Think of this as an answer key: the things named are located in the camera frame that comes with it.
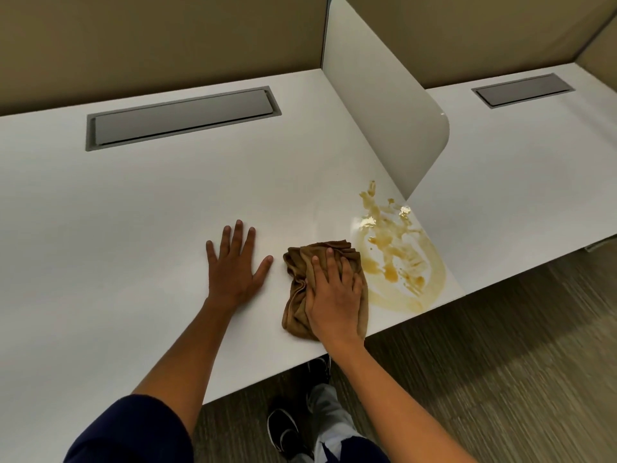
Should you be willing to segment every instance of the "desk surface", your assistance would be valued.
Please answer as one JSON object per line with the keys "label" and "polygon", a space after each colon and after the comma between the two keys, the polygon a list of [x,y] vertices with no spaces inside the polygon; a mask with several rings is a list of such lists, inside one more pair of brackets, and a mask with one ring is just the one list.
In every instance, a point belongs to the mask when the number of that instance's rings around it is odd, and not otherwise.
{"label": "desk surface", "polygon": [[[576,90],[493,109],[471,90],[552,72]],[[617,92],[574,63],[428,92],[450,141],[408,201],[465,292],[617,233]]]}
{"label": "desk surface", "polygon": [[[84,151],[89,113],[264,85],[281,116]],[[205,400],[322,354],[282,330],[282,254],[356,237],[371,180],[377,202],[404,204],[321,70],[6,116],[0,135],[3,461],[60,460],[130,393],[200,308],[204,243],[236,218],[257,228],[255,259],[275,263],[233,319]],[[462,294],[446,272],[430,307]],[[417,313],[371,305],[369,334]]]}

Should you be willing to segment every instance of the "finger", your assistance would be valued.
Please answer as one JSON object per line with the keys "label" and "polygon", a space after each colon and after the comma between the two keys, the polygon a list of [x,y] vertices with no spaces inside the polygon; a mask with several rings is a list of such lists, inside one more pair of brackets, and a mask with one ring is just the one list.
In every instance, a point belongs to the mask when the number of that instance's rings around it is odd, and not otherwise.
{"label": "finger", "polygon": [[307,313],[309,323],[310,323],[310,317],[313,314],[313,304],[314,303],[315,303],[315,292],[313,292],[312,287],[307,285],[307,303],[304,309]]}
{"label": "finger", "polygon": [[205,252],[208,255],[208,263],[213,264],[218,261],[217,254],[214,251],[214,244],[211,240],[205,243]]}
{"label": "finger", "polygon": [[332,283],[341,283],[341,276],[339,275],[339,269],[336,266],[335,251],[328,247],[326,250],[326,264],[328,265],[328,281]]}
{"label": "finger", "polygon": [[362,277],[356,273],[353,275],[353,293],[358,296],[358,298],[362,295],[362,287],[364,283],[362,282]]}
{"label": "finger", "polygon": [[313,272],[315,274],[315,289],[318,289],[319,286],[328,284],[328,280],[326,279],[326,275],[323,274],[323,270],[319,264],[319,258],[314,256],[311,262],[313,263]]}
{"label": "finger", "polygon": [[223,235],[221,237],[221,247],[219,249],[219,258],[226,257],[229,253],[229,234],[231,234],[231,227],[225,226],[223,229]]}
{"label": "finger", "polygon": [[261,264],[259,264],[259,268],[253,275],[254,292],[257,292],[264,285],[264,281],[266,280],[266,276],[268,276],[268,272],[270,271],[273,261],[274,257],[272,255],[268,255],[263,259]]}
{"label": "finger", "polygon": [[240,247],[242,247],[243,224],[240,219],[236,221],[236,227],[233,230],[233,238],[231,239],[231,247],[229,253],[231,255],[240,255]]}
{"label": "finger", "polygon": [[246,242],[242,248],[242,256],[247,257],[249,260],[253,258],[253,249],[255,248],[255,228],[251,227],[249,233],[246,235]]}
{"label": "finger", "polygon": [[347,260],[345,257],[341,257],[341,264],[343,265],[341,282],[343,283],[343,286],[351,289],[353,284],[353,272],[351,271],[351,265],[349,264],[349,260]]}

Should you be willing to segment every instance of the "stain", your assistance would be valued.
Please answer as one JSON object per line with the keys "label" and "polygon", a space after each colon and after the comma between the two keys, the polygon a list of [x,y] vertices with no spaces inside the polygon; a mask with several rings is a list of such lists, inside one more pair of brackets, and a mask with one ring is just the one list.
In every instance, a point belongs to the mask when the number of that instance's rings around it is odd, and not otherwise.
{"label": "stain", "polygon": [[[445,286],[445,265],[424,230],[408,217],[411,208],[397,205],[393,198],[387,206],[379,206],[375,194],[374,181],[360,193],[368,214],[355,240],[367,275],[369,302],[389,310],[423,312]],[[381,262],[370,253],[373,247],[381,253]]]}

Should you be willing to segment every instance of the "shoe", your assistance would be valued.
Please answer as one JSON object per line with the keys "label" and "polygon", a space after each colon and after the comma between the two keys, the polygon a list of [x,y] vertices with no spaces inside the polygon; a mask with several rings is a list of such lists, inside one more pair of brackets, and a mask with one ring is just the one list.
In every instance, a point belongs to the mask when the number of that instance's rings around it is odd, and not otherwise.
{"label": "shoe", "polygon": [[310,451],[302,442],[296,421],[283,408],[276,408],[268,416],[268,436],[274,448],[287,460],[300,453],[310,456]]}
{"label": "shoe", "polygon": [[306,394],[306,402],[307,409],[312,413],[313,409],[309,401],[310,394],[317,385],[321,385],[322,383],[330,383],[332,359],[329,354],[324,354],[319,358],[308,361],[307,368],[309,389]]}

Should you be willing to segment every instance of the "floor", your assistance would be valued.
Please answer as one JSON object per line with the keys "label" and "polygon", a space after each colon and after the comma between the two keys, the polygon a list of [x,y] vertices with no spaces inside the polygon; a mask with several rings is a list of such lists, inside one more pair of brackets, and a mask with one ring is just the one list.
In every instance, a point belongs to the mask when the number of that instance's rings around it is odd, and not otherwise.
{"label": "floor", "polygon": [[[617,242],[571,253],[370,336],[375,359],[480,462],[617,461]],[[278,462],[282,395],[306,439],[301,369],[205,405],[196,461]],[[376,439],[340,370],[333,384]]]}

